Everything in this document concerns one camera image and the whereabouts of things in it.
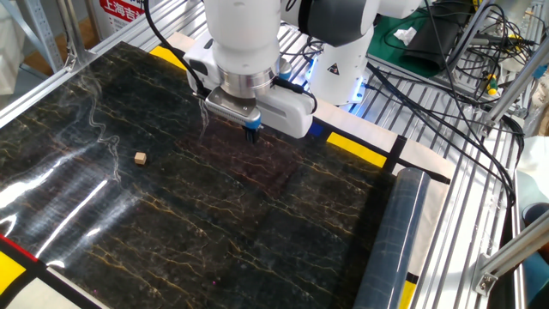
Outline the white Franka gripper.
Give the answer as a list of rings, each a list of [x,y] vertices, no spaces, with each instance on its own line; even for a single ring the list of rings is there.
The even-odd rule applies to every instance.
[[[264,125],[294,138],[304,137],[311,127],[316,102],[280,77],[284,60],[277,39],[232,49],[205,32],[184,44],[184,60],[204,108],[243,126],[247,142],[257,143]]]

